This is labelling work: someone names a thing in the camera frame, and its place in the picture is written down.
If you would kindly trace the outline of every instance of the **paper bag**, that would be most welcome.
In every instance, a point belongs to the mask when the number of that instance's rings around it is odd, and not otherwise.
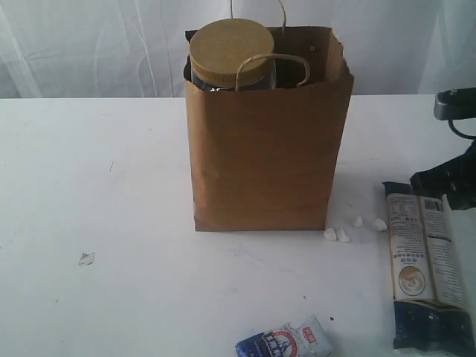
[[[353,76],[331,28],[269,28],[278,89],[202,91],[185,67],[197,231],[322,230]],[[186,32],[190,38],[195,31]]]

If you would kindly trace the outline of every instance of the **snack package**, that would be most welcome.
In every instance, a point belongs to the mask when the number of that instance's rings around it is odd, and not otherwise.
[[[476,356],[443,201],[385,182],[396,337],[393,348]]]
[[[236,349],[239,357],[327,357],[332,352],[314,315],[247,338]]]

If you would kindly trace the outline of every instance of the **table surface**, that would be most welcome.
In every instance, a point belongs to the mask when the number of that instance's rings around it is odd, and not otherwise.
[[[316,314],[333,356],[393,356],[388,236],[370,223],[386,217],[382,181],[469,145],[433,103],[352,98],[328,217],[345,244],[195,232],[184,99],[0,100],[1,355],[234,356],[239,340]],[[476,239],[456,240],[474,311]]]

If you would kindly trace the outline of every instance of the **jar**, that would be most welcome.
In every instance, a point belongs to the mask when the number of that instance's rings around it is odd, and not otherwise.
[[[274,39],[267,28],[247,19],[212,22],[190,40],[192,83],[204,91],[234,90],[237,71],[248,58],[272,54]],[[239,73],[239,89],[276,87],[273,59],[257,59]]]

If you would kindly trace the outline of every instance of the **white backdrop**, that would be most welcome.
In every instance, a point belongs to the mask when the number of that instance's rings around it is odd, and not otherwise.
[[[288,25],[334,28],[356,94],[476,86],[476,0],[284,0]],[[235,17],[279,26],[276,0]],[[229,0],[0,0],[0,97],[182,96],[184,31]]]

